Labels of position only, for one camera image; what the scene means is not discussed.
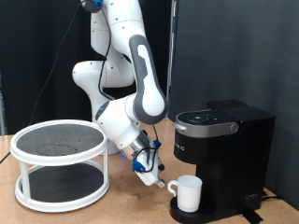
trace white stand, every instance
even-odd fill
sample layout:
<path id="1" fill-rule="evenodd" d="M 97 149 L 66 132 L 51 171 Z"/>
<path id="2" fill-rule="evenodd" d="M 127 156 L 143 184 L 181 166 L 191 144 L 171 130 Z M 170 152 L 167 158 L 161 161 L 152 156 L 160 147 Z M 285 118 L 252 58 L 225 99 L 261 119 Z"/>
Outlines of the white stand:
<path id="1" fill-rule="evenodd" d="M 100 199 L 107 192 L 109 188 L 108 152 L 107 152 L 107 146 L 109 141 L 104 134 L 103 134 L 104 140 L 100 145 L 91 148 L 87 151 L 78 154 L 68 155 L 68 156 L 61 156 L 61 157 L 37 156 L 37 155 L 25 153 L 17 148 L 18 139 L 20 139 L 24 134 L 38 128 L 42 128 L 49 125 L 55 125 L 55 124 L 85 125 L 94 128 L 100 133 L 102 133 L 102 131 L 97 127 L 96 124 L 90 122 L 80 121 L 80 120 L 54 120 L 54 121 L 39 123 L 30 126 L 26 129 L 23 129 L 20 132 L 16 133 L 14 137 L 11 139 L 11 149 L 10 149 L 11 154 L 20 161 L 20 167 L 21 167 L 21 176 L 19 177 L 15 188 L 16 198 L 21 204 L 23 204 L 24 206 L 30 209 L 40 211 L 40 212 L 48 212 L 48 213 L 66 212 L 66 211 L 76 210 L 81 207 L 85 207 Z M 100 153 L 104 153 L 104 168 L 99 163 L 95 161 L 90 161 L 91 158 L 99 155 Z M 85 164 L 91 165 L 97 168 L 98 170 L 100 170 L 101 173 L 103 173 L 104 183 L 97 191 L 84 198 L 77 199 L 72 202 L 65 202 L 65 203 L 44 203 L 44 202 L 38 202 L 31 199 L 29 174 L 44 166 L 63 166 L 63 165 L 76 164 L 79 162 L 83 162 Z M 34 164 L 35 166 L 28 169 L 27 163 Z"/>

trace wooden table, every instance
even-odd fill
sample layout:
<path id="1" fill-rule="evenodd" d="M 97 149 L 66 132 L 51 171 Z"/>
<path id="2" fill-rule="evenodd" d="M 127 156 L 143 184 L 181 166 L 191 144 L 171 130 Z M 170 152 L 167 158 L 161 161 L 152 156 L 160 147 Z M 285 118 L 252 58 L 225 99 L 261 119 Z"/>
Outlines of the wooden table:
<path id="1" fill-rule="evenodd" d="M 155 139 L 151 126 L 142 125 L 149 136 Z M 165 171 L 160 177 L 168 183 L 178 179 L 181 175 L 194 175 L 195 165 L 179 161 L 174 156 L 175 129 L 172 121 L 164 119 L 156 125 L 159 139 L 163 143 L 160 157 L 164 162 Z M 9 152 L 12 135 L 0 137 L 0 158 Z M 103 157 L 98 156 L 95 161 L 101 162 Z M 132 162 L 122 154 L 109 156 L 110 187 L 106 195 L 96 203 L 85 208 L 60 214 L 40 213 L 24 208 L 15 199 L 14 189 L 20 176 L 20 164 L 9 156 L 0 165 L 0 223 L 177 223 L 169 215 L 169 203 L 173 194 L 167 187 L 147 187 L 132 172 Z M 282 200 L 270 199 L 262 202 L 262 208 L 256 211 L 263 219 L 264 224 L 299 223 L 299 213 L 296 209 Z M 229 217 L 215 224 L 249 224 L 242 216 Z"/>

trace dark background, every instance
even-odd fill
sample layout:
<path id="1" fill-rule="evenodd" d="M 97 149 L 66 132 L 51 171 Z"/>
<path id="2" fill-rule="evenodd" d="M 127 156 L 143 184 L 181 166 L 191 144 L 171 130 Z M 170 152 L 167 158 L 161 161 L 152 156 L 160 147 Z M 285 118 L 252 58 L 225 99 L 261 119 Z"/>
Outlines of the dark background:
<path id="1" fill-rule="evenodd" d="M 147 38 L 165 92 L 171 0 L 144 2 Z M 36 98 L 78 3 L 79 0 L 0 1 L 0 68 L 8 134 L 28 126 Z M 72 78 L 76 63 L 103 60 L 91 48 L 90 19 L 91 14 L 80 7 L 60 49 L 54 74 L 39 100 L 33 123 L 51 119 L 91 120 L 90 100 Z M 107 92 L 122 97 L 134 90 L 132 86 Z"/>
<path id="2" fill-rule="evenodd" d="M 298 12 L 296 0 L 179 0 L 169 102 L 170 119 L 229 99 L 276 115 L 265 186 L 296 209 Z"/>

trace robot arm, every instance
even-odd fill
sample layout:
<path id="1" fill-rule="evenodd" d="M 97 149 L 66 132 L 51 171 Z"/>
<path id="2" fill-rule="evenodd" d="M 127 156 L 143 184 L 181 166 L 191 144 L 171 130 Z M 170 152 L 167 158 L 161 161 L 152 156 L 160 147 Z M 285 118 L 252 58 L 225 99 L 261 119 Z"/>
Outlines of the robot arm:
<path id="1" fill-rule="evenodd" d="M 112 47 L 130 59 L 136 93 L 107 101 L 99 108 L 95 120 L 117 148 L 134 161 L 134 171 L 146 185 L 155 183 L 163 187 L 164 182 L 158 177 L 158 147 L 139 130 L 140 123 L 158 123 L 167 111 L 145 35 L 140 5 L 138 0 L 104 0 L 103 3 Z"/>

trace black coffee maker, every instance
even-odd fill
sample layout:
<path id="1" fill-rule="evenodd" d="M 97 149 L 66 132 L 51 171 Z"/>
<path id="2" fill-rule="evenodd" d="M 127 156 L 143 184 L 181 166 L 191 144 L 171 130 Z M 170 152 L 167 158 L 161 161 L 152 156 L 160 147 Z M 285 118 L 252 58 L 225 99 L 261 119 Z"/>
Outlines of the black coffee maker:
<path id="1" fill-rule="evenodd" d="M 179 210 L 172 199 L 170 214 L 182 223 L 207 223 L 261 207 L 275 116 L 233 100 L 207 108 L 181 113 L 174 122 L 175 156 L 196 164 L 203 181 L 196 212 Z"/>

